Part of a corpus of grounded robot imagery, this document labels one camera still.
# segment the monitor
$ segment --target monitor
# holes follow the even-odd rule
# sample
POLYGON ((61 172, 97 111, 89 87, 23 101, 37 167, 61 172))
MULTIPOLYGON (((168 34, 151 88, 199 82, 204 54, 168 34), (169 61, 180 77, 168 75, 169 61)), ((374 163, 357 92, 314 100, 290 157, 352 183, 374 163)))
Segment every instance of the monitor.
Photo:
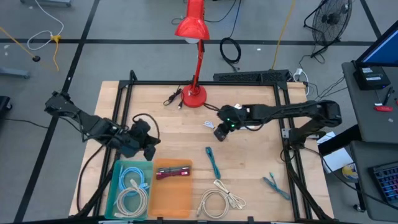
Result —
POLYGON ((362 67, 398 67, 398 21, 363 53, 356 63, 362 67))

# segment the yellow cable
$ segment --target yellow cable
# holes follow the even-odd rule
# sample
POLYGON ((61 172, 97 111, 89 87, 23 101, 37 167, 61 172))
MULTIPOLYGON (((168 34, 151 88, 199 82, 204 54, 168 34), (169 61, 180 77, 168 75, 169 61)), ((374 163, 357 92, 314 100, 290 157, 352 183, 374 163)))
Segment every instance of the yellow cable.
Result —
POLYGON ((22 44, 20 44, 16 39, 14 39, 11 35, 9 35, 9 34, 7 33, 6 30, 4 30, 2 27, 0 27, 0 30, 1 30, 4 34, 6 34, 11 40, 13 40, 17 45, 19 45, 22 49, 24 49, 24 50, 26 51, 26 53, 28 53, 32 58, 35 57, 34 54, 32 54, 31 52, 29 52, 22 44))
POLYGON ((54 35, 54 36, 51 37, 51 39, 55 41, 55 52, 54 52, 54 56, 52 57, 52 60, 54 61, 54 64, 55 64, 55 66, 57 68, 57 71, 59 72, 60 68, 58 67, 58 64, 57 64, 57 61, 56 61, 55 57, 57 56, 57 53, 58 53, 58 42, 61 39, 61 35, 54 35))
MULTIPOLYGON (((13 38, 5 29, 3 29, 2 27, 0 27, 0 30, 4 33, 4 34, 6 34, 12 41, 14 41, 18 46, 20 46, 23 50, 25 50, 26 51, 26 53, 28 53, 32 58, 34 58, 34 57, 36 57, 36 55, 34 55, 34 54, 32 54, 31 52, 29 52, 21 43, 19 43, 18 42, 18 40, 16 40, 15 38, 13 38)), ((48 70, 50 70, 50 71, 53 71, 49 66, 47 66, 44 62, 42 62, 42 61, 39 61, 39 63, 44 67, 44 68, 46 68, 46 69, 48 69, 48 70)))
POLYGON ((284 34, 284 32, 285 32, 285 28, 286 28, 287 22, 288 22, 289 19, 290 19, 290 15, 292 15, 295 2, 296 2, 296 0, 293 0, 292 6, 290 7, 290 10, 289 10, 289 14, 287 15, 287 18, 286 18, 284 27, 282 28, 282 32, 280 33, 279 40, 278 40, 278 44, 276 45, 276 51, 275 51, 275 56, 274 56, 274 63, 272 63, 272 67, 271 67, 272 70, 274 69, 274 66, 275 66, 275 63, 276 63, 276 58, 277 58, 277 55, 278 55, 280 40, 282 40, 282 36, 283 36, 283 34, 284 34))

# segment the white paper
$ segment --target white paper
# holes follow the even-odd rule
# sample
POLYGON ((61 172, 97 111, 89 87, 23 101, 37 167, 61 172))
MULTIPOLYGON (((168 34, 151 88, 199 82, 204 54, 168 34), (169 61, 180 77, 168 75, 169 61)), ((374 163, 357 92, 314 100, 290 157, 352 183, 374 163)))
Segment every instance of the white paper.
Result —
MULTIPOLYGON (((317 141, 317 143, 321 144, 335 136, 336 136, 335 133, 333 131, 331 131, 331 132, 327 133, 325 136, 323 136, 322 138, 320 138, 317 141)), ((334 151, 331 154, 324 156, 323 158, 332 171, 338 170, 338 169, 344 167, 345 165, 348 165, 348 164, 351 164, 354 162, 352 160, 352 158, 348 155, 345 148, 341 148, 337 151, 334 151)), ((326 173, 329 174, 331 171, 325 165, 325 163, 323 161, 322 161, 322 165, 323 165, 323 168, 326 171, 326 173)))

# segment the white cable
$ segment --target white cable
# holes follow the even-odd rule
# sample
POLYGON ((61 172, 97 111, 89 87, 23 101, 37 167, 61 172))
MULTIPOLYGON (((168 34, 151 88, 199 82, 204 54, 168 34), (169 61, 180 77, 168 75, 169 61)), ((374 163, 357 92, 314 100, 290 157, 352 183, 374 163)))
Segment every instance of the white cable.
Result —
POLYGON ((137 218, 147 210, 148 193, 143 188, 138 187, 137 183, 133 179, 130 180, 130 183, 131 187, 128 187, 120 192, 118 198, 116 199, 116 206, 118 207, 119 212, 116 212, 114 216, 117 218, 137 218), (140 198, 139 206, 134 212, 130 212, 124 205, 124 198, 130 192, 137 192, 137 195, 132 197, 138 196, 140 198))
MULTIPOLYGON (((36 4, 38 5, 38 7, 39 7, 44 13, 46 13, 46 15, 50 16, 50 17, 53 18, 54 20, 56 20, 56 21, 58 21, 59 23, 61 23, 61 26, 62 26, 62 27, 61 27, 61 30, 60 30, 60 32, 57 34, 57 35, 60 35, 60 34, 62 33, 62 31, 63 31, 63 23, 62 23, 61 21, 59 21, 57 18, 51 16, 48 12, 46 12, 46 11, 42 8, 42 6, 40 6, 40 4, 37 2, 37 0, 35 0, 35 2, 36 2, 36 4)), ((46 43, 44 43, 44 44, 41 45, 40 47, 37 47, 37 48, 35 48, 35 49, 32 48, 32 47, 30 47, 29 43, 32 41, 32 39, 34 39, 34 38, 37 37, 38 35, 43 34, 43 33, 45 33, 45 32, 48 32, 48 33, 50 34, 50 37, 53 36, 53 35, 52 35, 52 32, 49 31, 49 30, 40 31, 40 32, 38 32, 37 34, 33 35, 31 38, 29 38, 29 40, 27 40, 27 47, 28 47, 29 49, 31 49, 31 50, 39 50, 39 49, 41 49, 42 47, 46 46, 49 42, 51 42, 51 39, 50 39, 49 41, 47 41, 46 43)))
POLYGON ((208 128, 214 129, 214 125, 211 121, 205 121, 205 123, 203 125, 208 128))
POLYGON ((203 195, 201 196, 199 207, 197 209, 197 216, 199 216, 200 213, 203 211, 203 213, 205 215, 207 215, 208 217, 214 218, 214 219, 219 219, 219 218, 223 218, 228 213, 229 206, 231 206, 232 208, 237 208, 239 210, 242 210, 243 207, 246 206, 246 201, 243 198, 238 197, 238 196, 232 194, 231 192, 229 192, 228 189, 222 183, 222 181, 215 180, 213 183, 219 189, 210 189, 210 190, 205 191, 205 193, 203 193, 203 195), (212 196, 214 194, 220 195, 222 198, 224 198, 224 202, 225 202, 225 208, 224 208, 223 212, 216 214, 216 215, 209 214, 206 210, 206 201, 210 196, 212 196))
MULTIPOLYGON (((310 82, 310 80, 308 79, 307 74, 301 68, 298 68, 296 70, 296 72, 294 73, 294 75, 293 75, 294 82, 299 82, 300 81, 301 73, 303 73, 305 75, 305 79, 306 79, 307 83, 310 82)), ((307 92, 305 93, 305 95, 308 96, 309 93, 310 93, 310 89, 309 89, 309 87, 307 87, 307 92)))

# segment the black keyboard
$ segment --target black keyboard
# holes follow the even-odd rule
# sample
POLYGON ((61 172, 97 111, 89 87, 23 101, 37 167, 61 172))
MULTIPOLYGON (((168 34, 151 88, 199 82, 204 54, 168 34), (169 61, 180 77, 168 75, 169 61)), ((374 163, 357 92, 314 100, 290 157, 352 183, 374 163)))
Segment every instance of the black keyboard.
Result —
POLYGON ((398 202, 398 162, 369 168, 384 201, 398 202))
POLYGON ((288 70, 268 70, 256 72, 216 73, 214 81, 220 82, 286 82, 288 70))

